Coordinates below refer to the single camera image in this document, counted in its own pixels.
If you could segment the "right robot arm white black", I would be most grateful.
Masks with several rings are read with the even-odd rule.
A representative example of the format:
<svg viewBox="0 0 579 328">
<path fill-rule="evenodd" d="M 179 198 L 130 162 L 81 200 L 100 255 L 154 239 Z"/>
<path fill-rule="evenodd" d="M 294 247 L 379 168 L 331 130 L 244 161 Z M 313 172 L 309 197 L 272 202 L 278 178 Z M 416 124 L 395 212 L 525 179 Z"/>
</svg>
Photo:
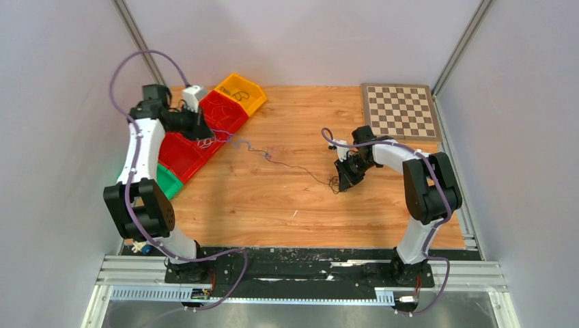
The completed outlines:
<svg viewBox="0 0 579 328">
<path fill-rule="evenodd" d="M 409 284 L 426 267 L 429 248 L 440 227 L 462 206 L 462 193 L 448 155 L 415 150 L 387 135 L 378 137 L 370 126 L 354 130 L 351 143 L 334 139 L 327 128 L 322 134 L 329 149 L 337 153 L 334 165 L 340 192 L 360 183 L 372 167 L 389 167 L 402 175 L 410 220 L 389 269 L 396 284 Z"/>
</svg>

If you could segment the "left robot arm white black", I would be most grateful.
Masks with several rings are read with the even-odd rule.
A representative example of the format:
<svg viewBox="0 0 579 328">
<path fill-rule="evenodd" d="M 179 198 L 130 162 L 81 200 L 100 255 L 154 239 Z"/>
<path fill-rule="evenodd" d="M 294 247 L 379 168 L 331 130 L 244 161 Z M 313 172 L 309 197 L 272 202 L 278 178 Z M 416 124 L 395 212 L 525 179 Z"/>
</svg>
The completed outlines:
<svg viewBox="0 0 579 328">
<path fill-rule="evenodd" d="M 200 85 L 186 87 L 179 109 L 171 108 L 172 94 L 164 85 L 144 85 L 142 92 L 142 100 L 126 113 L 130 137 L 126 160 L 117 182 L 104 188 L 104 202 L 122 238 L 158 249 L 171 264 L 184 264 L 182 273 L 192 283 L 200 283 L 208 276 L 209 265 L 197 257 L 197 241 L 177 228 L 157 169 L 167 133 L 191 141 L 213 138 L 199 104 L 208 92 Z"/>
</svg>

